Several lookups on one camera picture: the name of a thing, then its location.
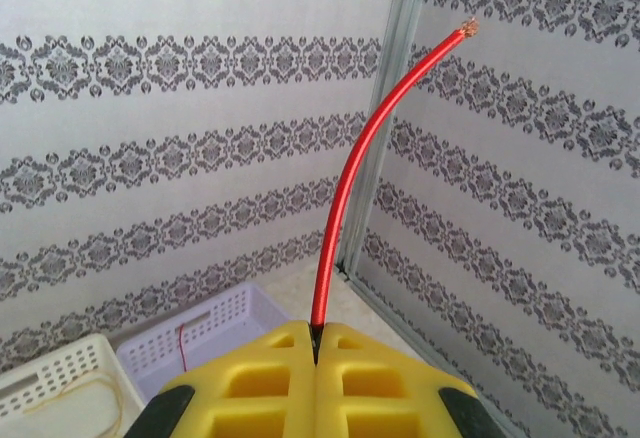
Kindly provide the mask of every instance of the plastic basket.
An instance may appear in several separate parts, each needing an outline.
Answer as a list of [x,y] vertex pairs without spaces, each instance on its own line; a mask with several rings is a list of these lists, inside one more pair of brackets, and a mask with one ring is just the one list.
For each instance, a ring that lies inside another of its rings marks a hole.
[[249,343],[289,321],[289,316],[254,283],[242,283],[216,295],[118,347],[117,356],[148,403],[170,380],[187,369]]
[[99,334],[0,375],[2,438],[94,438],[109,430],[122,436],[143,408]]

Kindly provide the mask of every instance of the wire end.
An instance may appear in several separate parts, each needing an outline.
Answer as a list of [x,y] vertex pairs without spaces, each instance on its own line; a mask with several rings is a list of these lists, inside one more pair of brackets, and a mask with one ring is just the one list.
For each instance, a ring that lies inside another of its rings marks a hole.
[[465,38],[471,38],[478,32],[478,22],[475,18],[471,18],[469,21],[465,21],[460,28],[464,33]]

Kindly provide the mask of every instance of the small red wire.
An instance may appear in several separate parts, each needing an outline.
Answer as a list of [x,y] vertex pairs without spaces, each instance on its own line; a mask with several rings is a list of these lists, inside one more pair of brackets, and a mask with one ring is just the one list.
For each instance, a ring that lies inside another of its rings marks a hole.
[[318,263],[318,273],[313,295],[313,307],[311,310],[311,327],[315,331],[321,331],[324,327],[327,315],[327,303],[329,301],[329,285],[333,273],[333,262],[335,259],[338,238],[342,219],[349,200],[351,188],[356,178],[358,168],[373,141],[376,132],[382,126],[385,119],[393,111],[402,97],[415,85],[425,73],[435,64],[451,52],[456,46],[477,31],[474,20],[466,23],[461,29],[454,31],[442,43],[436,46],[431,53],[423,58],[411,71],[409,71],[395,88],[387,95],[375,113],[365,125],[362,133],[358,137],[356,144],[351,150],[347,163],[340,176],[340,181],[336,188],[336,195],[331,204],[327,228],[322,242],[320,261]]
[[186,373],[187,371],[187,358],[184,355],[184,347],[182,345],[182,333],[184,332],[184,324],[180,325],[180,331],[178,333],[178,346],[180,347],[180,356],[182,357],[182,369]]

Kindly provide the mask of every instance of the yellow tool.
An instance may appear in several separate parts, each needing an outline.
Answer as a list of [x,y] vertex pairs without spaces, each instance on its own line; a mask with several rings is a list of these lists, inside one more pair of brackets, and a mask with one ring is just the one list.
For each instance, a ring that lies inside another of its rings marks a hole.
[[504,438],[465,382],[342,325],[291,321],[168,383],[125,438]]

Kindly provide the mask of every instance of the patterned wallpaper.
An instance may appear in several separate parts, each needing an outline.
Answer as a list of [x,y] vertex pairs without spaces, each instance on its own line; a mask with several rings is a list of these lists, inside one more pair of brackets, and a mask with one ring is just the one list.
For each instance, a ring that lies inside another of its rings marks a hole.
[[0,2],[1,371],[315,258],[391,0]]
[[425,0],[360,279],[525,436],[640,436],[640,0]]

